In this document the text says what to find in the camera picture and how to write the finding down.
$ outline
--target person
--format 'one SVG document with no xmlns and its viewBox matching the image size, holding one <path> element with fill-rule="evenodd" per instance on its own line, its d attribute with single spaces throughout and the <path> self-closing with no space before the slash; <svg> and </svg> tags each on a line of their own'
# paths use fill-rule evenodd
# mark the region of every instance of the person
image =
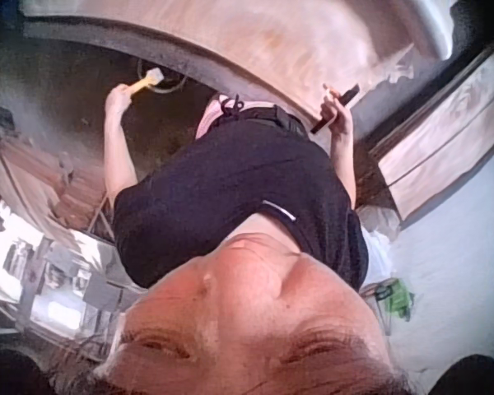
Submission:
<svg viewBox="0 0 494 395">
<path fill-rule="evenodd" d="M 125 313 L 95 370 L 99 385 L 408 393 L 357 293 L 368 257 L 354 212 L 352 115 L 339 97 L 329 88 L 321 106 L 333 120 L 331 157 L 282 108 L 219 95 L 196 141 L 138 182 L 121 127 L 131 94 L 126 85 L 110 92 L 105 183 L 116 245 L 149 291 Z"/>
</svg>

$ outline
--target neck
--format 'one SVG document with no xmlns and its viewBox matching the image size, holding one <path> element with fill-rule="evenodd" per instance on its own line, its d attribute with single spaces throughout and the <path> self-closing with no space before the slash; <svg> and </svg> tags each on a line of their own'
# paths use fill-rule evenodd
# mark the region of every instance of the neck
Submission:
<svg viewBox="0 0 494 395">
<path fill-rule="evenodd" d="M 284 244 L 293 253 L 301 252 L 298 243 L 286 227 L 279 220 L 265 214 L 253 214 L 225 237 L 225 239 L 230 239 L 243 233 L 263 233 Z"/>
</svg>

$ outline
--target forearm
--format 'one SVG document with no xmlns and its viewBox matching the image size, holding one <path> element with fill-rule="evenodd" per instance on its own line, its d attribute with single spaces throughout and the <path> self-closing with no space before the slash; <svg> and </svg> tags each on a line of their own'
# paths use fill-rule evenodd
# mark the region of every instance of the forearm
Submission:
<svg viewBox="0 0 494 395">
<path fill-rule="evenodd" d="M 105 184 L 112 207 L 119 192 L 137 184 L 120 119 L 108 116 L 105 120 Z"/>
<path fill-rule="evenodd" d="M 355 183 L 355 167 L 353 164 L 353 140 L 341 142 L 336 137 L 331 141 L 331 161 L 335 173 L 349 195 L 352 208 L 355 208 L 357 199 L 357 185 Z"/>
</svg>

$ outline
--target black handheld object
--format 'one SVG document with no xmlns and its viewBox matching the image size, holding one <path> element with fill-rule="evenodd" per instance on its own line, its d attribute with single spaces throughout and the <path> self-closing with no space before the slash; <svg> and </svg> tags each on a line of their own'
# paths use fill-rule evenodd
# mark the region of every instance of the black handheld object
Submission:
<svg viewBox="0 0 494 395">
<path fill-rule="evenodd" d="M 361 88 L 359 87 L 358 84 L 356 84 L 352 89 L 344 93 L 344 95 L 340 96 L 340 101 L 341 105 L 347 105 L 350 101 L 353 100 L 355 96 L 357 96 L 357 93 L 361 91 Z M 330 121 L 330 119 L 321 119 L 312 129 L 311 133 L 316 134 L 321 128 L 326 126 L 326 124 Z"/>
</svg>

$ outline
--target skin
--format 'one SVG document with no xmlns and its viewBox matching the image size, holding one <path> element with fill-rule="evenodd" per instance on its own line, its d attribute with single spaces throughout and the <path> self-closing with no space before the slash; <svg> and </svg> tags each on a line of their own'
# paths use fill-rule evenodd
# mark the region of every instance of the skin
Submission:
<svg viewBox="0 0 494 395">
<path fill-rule="evenodd" d="M 106 156 L 124 151 L 115 146 L 129 102 L 114 97 L 127 95 L 125 87 L 116 90 L 106 103 Z M 335 169 L 352 158 L 351 114 L 336 104 L 337 94 L 323 106 L 323 115 L 336 117 Z M 121 169 L 112 170 L 106 169 L 106 184 L 114 198 L 118 191 L 110 188 L 137 180 L 133 167 L 121 182 Z M 343 184 L 354 189 L 352 170 L 344 174 Z M 338 366 L 347 380 L 363 374 L 345 364 L 340 345 L 349 337 L 391 369 L 380 325 L 364 300 L 302 253 L 281 223 L 253 214 L 216 250 L 163 277 L 127 311 L 115 352 L 96 374 L 145 393 L 286 393 L 293 379 L 317 385 L 313 374 L 301 374 L 325 366 Z"/>
</svg>

